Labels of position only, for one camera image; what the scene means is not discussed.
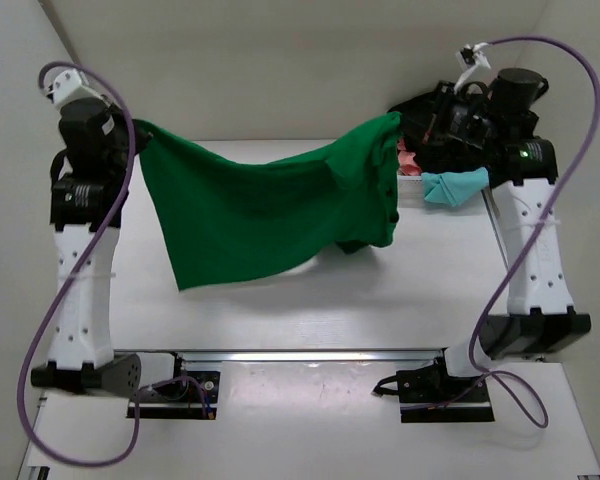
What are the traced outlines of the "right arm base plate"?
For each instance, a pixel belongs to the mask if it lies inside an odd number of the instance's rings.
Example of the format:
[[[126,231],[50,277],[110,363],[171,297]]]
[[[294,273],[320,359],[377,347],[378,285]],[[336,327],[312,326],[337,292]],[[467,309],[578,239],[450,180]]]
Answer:
[[[402,423],[489,423],[495,421],[486,381],[452,377],[443,357],[412,370],[397,370],[372,393],[396,396]]]

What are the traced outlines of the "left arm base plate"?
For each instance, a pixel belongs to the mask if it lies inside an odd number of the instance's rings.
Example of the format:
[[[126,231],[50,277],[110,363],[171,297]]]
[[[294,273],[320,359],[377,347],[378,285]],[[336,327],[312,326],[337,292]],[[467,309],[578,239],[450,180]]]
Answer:
[[[168,384],[143,388],[137,401],[130,401],[129,419],[139,410],[140,419],[213,421],[218,416],[221,386],[219,363],[180,362]]]

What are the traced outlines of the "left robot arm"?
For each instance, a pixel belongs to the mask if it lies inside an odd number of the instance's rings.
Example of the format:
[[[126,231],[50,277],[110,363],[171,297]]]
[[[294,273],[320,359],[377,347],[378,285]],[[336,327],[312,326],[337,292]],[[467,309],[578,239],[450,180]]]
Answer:
[[[139,386],[141,361],[114,352],[109,307],[132,136],[122,110],[101,98],[72,100],[59,112],[66,147],[50,169],[50,223],[62,297],[47,359],[32,368],[30,381],[75,395],[129,398]]]

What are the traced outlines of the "green t shirt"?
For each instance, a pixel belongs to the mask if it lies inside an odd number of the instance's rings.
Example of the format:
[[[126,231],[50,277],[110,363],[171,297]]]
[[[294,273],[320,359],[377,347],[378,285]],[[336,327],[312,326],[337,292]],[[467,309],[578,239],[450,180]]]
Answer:
[[[398,113],[264,164],[137,124],[151,135],[140,166],[179,290],[280,274],[330,245],[352,254],[393,241]]]

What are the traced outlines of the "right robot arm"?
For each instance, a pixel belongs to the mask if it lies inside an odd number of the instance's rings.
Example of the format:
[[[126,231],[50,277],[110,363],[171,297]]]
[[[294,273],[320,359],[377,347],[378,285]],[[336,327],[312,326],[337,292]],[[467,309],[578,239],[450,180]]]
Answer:
[[[428,376],[429,391],[445,401],[463,390],[464,378],[509,357],[557,353],[591,330],[589,315],[575,308],[562,267],[554,208],[562,177],[555,150],[534,132],[538,117],[531,107],[548,83],[534,71],[507,68],[490,84],[470,88],[439,82],[419,139],[486,168],[507,265],[494,295],[507,297],[507,311],[485,311],[469,340],[445,350],[446,365]]]

